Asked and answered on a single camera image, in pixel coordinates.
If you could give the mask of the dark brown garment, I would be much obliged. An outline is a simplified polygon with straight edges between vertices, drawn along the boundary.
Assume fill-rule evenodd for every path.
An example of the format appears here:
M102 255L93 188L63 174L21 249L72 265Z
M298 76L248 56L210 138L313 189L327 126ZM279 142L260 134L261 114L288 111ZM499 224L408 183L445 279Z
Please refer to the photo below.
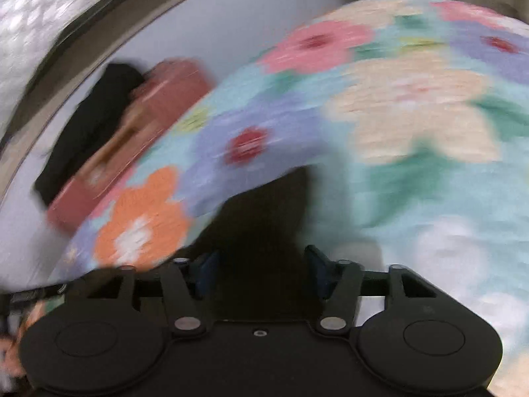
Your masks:
M216 316L297 320L318 309L316 280L298 242L311 188L310 169L300 167L233 196L187 249L191 259L217 257L210 293Z

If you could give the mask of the black item on suitcase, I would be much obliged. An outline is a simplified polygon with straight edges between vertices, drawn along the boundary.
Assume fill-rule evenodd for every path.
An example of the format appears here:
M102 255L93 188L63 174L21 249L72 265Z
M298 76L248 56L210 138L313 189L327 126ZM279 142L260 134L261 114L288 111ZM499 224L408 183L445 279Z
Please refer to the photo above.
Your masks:
M79 103L34 183L45 206L68 180L117 131L134 89L144 82L140 71L125 63L110 63L89 94Z

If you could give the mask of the floral quilt bedspread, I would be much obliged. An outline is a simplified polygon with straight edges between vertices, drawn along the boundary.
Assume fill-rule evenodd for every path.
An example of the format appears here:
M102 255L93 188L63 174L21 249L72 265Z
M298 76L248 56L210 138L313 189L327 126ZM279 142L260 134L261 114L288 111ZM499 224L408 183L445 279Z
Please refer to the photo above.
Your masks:
M489 323L484 389L407 392L307 319L233 320L172 340L111 392L34 387L19 347L60 306L39 290L103 268L149 272L222 205L307 167L298 242L365 270L407 267ZM359 0L309 22L213 88L105 195L48 282L1 295L4 396L525 396L528 393L528 28L452 0Z

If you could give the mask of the red suitcase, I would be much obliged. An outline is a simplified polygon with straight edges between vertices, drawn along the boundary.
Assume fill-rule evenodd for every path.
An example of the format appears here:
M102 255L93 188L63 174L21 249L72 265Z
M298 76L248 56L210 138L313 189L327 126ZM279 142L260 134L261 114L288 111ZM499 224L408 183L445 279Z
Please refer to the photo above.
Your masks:
M189 58L162 61L142 75L117 131L46 206L54 228L75 233L133 162L213 88L211 76Z

